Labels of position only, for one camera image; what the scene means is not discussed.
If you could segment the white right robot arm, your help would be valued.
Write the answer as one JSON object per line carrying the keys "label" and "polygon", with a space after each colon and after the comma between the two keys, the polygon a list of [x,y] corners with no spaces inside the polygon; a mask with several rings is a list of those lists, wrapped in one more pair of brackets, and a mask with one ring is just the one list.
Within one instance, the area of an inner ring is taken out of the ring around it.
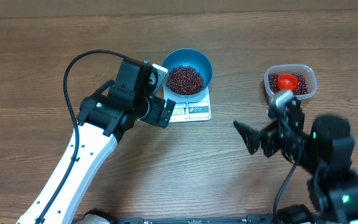
{"label": "white right robot arm", "polygon": [[300,101],[272,105],[273,121],[258,131],[234,121],[250,154],[262,149],[266,157],[281,152],[294,168],[311,174],[307,181],[310,200],[318,212],[304,205],[279,209],[273,205],[274,223],[351,223],[358,221],[358,174],[351,170],[355,140],[347,119],[333,114],[318,116],[309,134],[304,133],[305,115]]}

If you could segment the red plastic measuring scoop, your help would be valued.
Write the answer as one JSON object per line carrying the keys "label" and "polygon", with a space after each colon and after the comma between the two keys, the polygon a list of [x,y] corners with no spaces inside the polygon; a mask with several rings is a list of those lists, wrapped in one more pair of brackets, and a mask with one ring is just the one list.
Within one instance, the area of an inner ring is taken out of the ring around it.
{"label": "red plastic measuring scoop", "polygon": [[298,85],[299,85],[298,79],[290,73],[281,74],[277,78],[277,87],[280,90],[293,91],[297,88]]}

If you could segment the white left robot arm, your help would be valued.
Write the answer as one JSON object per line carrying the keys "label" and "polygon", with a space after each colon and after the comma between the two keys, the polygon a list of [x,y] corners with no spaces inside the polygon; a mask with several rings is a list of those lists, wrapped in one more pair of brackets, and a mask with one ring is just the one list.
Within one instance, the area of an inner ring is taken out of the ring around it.
{"label": "white left robot arm", "polygon": [[167,73],[160,65],[124,59],[116,79],[81,102],[66,151],[18,223],[71,223],[98,169],[135,121],[167,127],[175,103],[156,95]]}

